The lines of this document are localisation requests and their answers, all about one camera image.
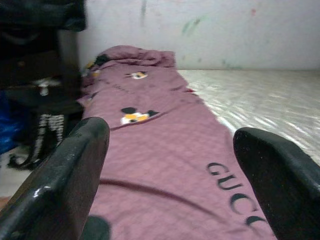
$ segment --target white mattress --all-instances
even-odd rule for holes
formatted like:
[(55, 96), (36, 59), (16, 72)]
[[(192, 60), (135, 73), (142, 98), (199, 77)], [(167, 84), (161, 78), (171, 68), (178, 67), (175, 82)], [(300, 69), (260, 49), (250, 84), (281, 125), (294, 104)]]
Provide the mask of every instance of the white mattress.
[(179, 70), (232, 133), (270, 131), (320, 165), (320, 71)]

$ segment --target blue bag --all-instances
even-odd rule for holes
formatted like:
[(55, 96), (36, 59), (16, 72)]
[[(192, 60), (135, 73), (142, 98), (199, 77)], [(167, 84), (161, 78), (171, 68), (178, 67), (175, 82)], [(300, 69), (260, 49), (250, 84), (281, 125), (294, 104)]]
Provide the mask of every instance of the blue bag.
[(0, 91), (0, 154), (17, 146), (13, 138), (24, 125), (23, 118), (11, 114), (8, 99), (5, 93)]

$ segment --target mauve quilted blanket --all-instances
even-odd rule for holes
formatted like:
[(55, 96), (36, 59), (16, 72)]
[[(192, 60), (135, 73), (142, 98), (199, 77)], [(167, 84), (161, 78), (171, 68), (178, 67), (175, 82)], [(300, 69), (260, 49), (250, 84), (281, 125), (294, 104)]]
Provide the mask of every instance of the mauve quilted blanket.
[(90, 214), (111, 239), (276, 239), (228, 129), (187, 88), (173, 52), (116, 46), (87, 67), (83, 117), (111, 128)]

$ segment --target quilted pattern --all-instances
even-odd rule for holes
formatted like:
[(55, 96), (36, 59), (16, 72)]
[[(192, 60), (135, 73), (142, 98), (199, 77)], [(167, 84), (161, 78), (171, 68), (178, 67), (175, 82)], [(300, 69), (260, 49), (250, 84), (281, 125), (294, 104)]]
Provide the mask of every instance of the quilted pattern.
[(293, 141), (320, 165), (320, 71), (180, 70), (232, 133), (254, 127)]

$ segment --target bedding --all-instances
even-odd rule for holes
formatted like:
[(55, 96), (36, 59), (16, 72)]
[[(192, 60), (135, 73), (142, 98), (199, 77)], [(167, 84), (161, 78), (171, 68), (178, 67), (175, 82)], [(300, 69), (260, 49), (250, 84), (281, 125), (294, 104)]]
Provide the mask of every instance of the bedding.
[(110, 143), (90, 214), (117, 240), (276, 239), (230, 131), (178, 74), (174, 53), (116, 46), (83, 75), (83, 118)]
[(242, 127), (272, 132), (320, 165), (320, 71), (178, 72), (232, 133)]

